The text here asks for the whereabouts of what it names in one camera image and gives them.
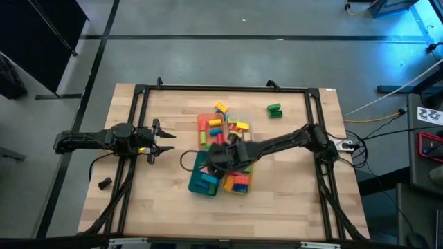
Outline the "black side desk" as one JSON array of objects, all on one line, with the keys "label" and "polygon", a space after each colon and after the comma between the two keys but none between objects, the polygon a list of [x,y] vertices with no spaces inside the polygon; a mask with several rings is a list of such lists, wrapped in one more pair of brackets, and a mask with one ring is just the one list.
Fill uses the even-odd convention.
[{"label": "black side desk", "polygon": [[410,129],[408,132],[410,183],[423,190],[443,194],[443,187],[434,184],[428,175],[431,169],[438,167],[441,163],[421,157],[419,155],[418,142],[419,132],[423,131],[436,134],[438,131],[443,130],[443,126],[419,120],[419,107],[422,108],[421,96],[417,94],[409,94],[407,96],[407,121],[408,128]]}]

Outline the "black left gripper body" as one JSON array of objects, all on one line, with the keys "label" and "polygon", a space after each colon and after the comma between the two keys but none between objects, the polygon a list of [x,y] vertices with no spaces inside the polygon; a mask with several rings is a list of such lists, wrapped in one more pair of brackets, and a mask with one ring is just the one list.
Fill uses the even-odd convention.
[{"label": "black left gripper body", "polygon": [[140,147],[147,147],[147,162],[149,164],[155,163],[155,158],[160,155],[159,146],[156,143],[156,135],[160,129],[160,122],[158,119],[153,119],[152,128],[141,127],[136,128],[136,134],[140,138]]}]

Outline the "orange plastic bin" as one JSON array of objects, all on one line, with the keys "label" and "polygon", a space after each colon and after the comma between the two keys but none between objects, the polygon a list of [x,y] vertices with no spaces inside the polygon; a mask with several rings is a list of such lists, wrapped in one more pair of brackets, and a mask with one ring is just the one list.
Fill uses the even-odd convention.
[{"label": "orange plastic bin", "polygon": [[226,135],[226,124],[225,124],[225,121],[224,121],[223,114],[222,113],[204,113],[204,114],[199,114],[197,116],[197,144],[198,144],[198,148],[200,150],[207,150],[207,149],[204,149],[205,145],[201,145],[200,141],[199,141],[199,133],[200,133],[199,125],[200,125],[200,122],[202,120],[209,121],[209,120],[214,120],[214,119],[222,119],[222,122],[223,122],[222,126],[218,126],[218,127],[210,127],[209,125],[207,126],[207,130],[205,131],[206,132],[207,143],[205,145],[212,145],[213,143],[218,144],[217,143],[217,136],[211,136],[210,135],[210,130],[211,129],[215,129],[215,128],[222,128],[223,129],[224,142],[226,142],[226,137],[227,137],[227,135]]}]

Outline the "silver frame bracket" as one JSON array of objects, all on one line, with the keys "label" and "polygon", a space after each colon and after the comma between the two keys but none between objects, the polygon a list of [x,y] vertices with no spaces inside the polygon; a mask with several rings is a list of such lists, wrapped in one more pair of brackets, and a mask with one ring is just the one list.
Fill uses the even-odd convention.
[{"label": "silver frame bracket", "polygon": [[122,246],[144,243],[148,243],[148,238],[114,238],[109,240],[108,246],[112,249],[121,249]]},{"label": "silver frame bracket", "polygon": [[341,249],[339,244],[301,241],[300,249]]}]

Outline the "grey round object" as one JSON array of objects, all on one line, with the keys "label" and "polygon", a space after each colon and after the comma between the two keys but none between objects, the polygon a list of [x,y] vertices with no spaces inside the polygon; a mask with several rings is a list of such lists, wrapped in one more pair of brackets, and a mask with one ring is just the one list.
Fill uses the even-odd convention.
[{"label": "grey round object", "polygon": [[443,187],[443,165],[433,168],[428,173],[428,176],[434,184],[439,185],[440,187]]}]

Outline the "red case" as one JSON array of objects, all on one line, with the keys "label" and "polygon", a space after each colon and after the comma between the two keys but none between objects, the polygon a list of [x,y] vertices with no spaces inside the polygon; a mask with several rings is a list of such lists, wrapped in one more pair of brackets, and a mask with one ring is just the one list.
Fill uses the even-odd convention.
[{"label": "red case", "polygon": [[419,132],[417,139],[418,153],[421,157],[443,163],[443,137]]}]

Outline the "blue box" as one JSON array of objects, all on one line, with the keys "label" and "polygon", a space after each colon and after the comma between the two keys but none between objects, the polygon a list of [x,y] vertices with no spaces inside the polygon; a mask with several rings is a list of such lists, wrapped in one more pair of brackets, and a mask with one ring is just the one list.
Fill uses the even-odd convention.
[{"label": "blue box", "polygon": [[418,1],[419,0],[374,0],[369,6],[368,12],[374,18],[405,13]]}]

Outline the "black aluminium table frame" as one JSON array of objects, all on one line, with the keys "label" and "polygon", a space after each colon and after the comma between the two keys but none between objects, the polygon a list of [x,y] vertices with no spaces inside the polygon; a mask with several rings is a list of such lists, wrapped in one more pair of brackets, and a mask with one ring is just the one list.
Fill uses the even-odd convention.
[{"label": "black aluminium table frame", "polygon": [[[216,113],[224,103],[230,113],[252,119],[253,138],[267,140],[292,132],[323,113],[329,133],[344,136],[335,91],[325,89],[244,89],[217,86],[163,86],[141,95],[145,124],[158,119],[176,138],[158,139],[174,146],[153,165],[139,157],[127,206],[127,237],[225,240],[324,241],[320,197],[312,153],[294,148],[259,160],[247,195],[223,190],[214,197],[188,189],[188,168],[195,161],[197,116]],[[281,104],[282,118],[270,118],[267,107]]]}]

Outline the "printed white paper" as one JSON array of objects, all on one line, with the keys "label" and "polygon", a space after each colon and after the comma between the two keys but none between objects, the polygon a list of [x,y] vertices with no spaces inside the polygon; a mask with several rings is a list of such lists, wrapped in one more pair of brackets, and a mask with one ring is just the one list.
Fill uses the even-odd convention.
[{"label": "printed white paper", "polygon": [[417,107],[417,119],[423,122],[443,126],[443,111]]}]

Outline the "teal plastic bin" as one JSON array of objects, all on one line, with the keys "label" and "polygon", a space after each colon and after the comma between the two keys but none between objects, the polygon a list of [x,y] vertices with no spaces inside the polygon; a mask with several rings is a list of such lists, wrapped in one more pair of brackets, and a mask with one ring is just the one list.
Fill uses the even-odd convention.
[{"label": "teal plastic bin", "polygon": [[[207,152],[205,152],[205,151],[198,151],[198,153],[197,153],[197,156],[196,156],[196,158],[195,158],[195,163],[194,163],[194,166],[193,166],[193,169],[192,169],[192,173],[191,173],[191,177],[190,177],[190,182],[189,182],[189,184],[188,184],[188,189],[191,191],[191,192],[194,192],[194,193],[198,193],[198,194],[203,194],[203,195],[206,195],[206,196],[210,196],[209,194],[208,194],[208,190],[206,190],[206,189],[203,189],[203,188],[200,188],[200,187],[197,187],[196,185],[195,185],[195,183],[197,182],[197,181],[203,181],[202,179],[201,179],[201,175],[202,174],[204,174],[204,173],[202,173],[201,171],[200,171],[200,167],[205,163],[205,161],[206,161],[206,158],[207,158]],[[217,192],[218,192],[218,189],[219,189],[219,183],[220,183],[220,180],[219,180],[219,182],[218,182],[218,184],[217,184]]]}]

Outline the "black stand bar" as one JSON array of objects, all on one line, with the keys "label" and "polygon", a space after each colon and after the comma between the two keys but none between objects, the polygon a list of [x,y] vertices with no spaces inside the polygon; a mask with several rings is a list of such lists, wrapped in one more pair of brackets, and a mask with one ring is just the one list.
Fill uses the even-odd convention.
[{"label": "black stand bar", "polygon": [[415,86],[391,86],[380,85],[377,87],[377,93],[381,94],[416,94],[421,98],[425,107],[439,107],[443,103],[443,66],[440,66],[436,72],[426,76]]}]

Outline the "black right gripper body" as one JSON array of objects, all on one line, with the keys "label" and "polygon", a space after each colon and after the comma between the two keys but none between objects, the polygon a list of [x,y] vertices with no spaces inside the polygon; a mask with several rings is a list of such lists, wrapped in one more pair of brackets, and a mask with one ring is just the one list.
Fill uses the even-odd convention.
[{"label": "black right gripper body", "polygon": [[250,165],[251,160],[240,160],[237,145],[213,143],[208,150],[206,167],[210,172],[241,171]]}]

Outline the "yellow plastic bin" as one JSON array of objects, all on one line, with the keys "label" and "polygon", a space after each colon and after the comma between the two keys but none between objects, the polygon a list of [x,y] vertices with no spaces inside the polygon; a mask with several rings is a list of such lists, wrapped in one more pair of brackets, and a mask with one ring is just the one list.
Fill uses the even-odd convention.
[{"label": "yellow plastic bin", "polygon": [[243,172],[243,170],[226,173],[225,176],[224,176],[223,179],[222,179],[222,185],[221,185],[221,188],[223,189],[223,186],[224,186],[224,183],[225,183],[226,177],[227,177],[228,175],[231,175],[231,176],[234,176],[234,177],[236,177],[236,176],[248,176],[248,177],[250,178],[250,183],[249,183],[249,185],[248,185],[248,192],[247,192],[247,193],[239,193],[239,192],[234,192],[234,191],[229,192],[229,193],[233,193],[233,194],[243,194],[243,195],[248,194],[248,193],[250,192],[250,190],[251,190],[251,186],[252,186],[252,182],[253,182],[253,168],[252,168],[251,172],[249,172],[249,173]]}]

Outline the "black computer mouse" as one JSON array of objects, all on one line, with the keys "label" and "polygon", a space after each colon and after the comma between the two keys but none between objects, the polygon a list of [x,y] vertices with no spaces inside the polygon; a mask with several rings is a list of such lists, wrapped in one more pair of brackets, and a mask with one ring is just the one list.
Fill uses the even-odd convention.
[{"label": "black computer mouse", "polygon": [[414,249],[429,249],[427,240],[416,232],[406,235],[406,245]]}]

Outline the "clear plastic bin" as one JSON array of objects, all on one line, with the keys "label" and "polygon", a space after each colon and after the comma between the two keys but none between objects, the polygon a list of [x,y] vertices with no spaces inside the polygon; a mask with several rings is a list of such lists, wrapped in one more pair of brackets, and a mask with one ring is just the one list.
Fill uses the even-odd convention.
[{"label": "clear plastic bin", "polygon": [[227,114],[226,115],[226,125],[227,125],[227,128],[228,128],[228,134],[229,134],[229,131],[230,131],[229,127],[230,127],[231,124],[228,124],[228,118],[237,119],[238,122],[249,123],[250,124],[250,129],[249,130],[243,130],[241,140],[244,140],[244,134],[246,132],[250,133],[250,135],[251,135],[251,139],[250,140],[253,139],[252,119],[250,119],[249,116],[247,116],[245,113],[240,113],[240,112],[233,112],[233,113]]}]

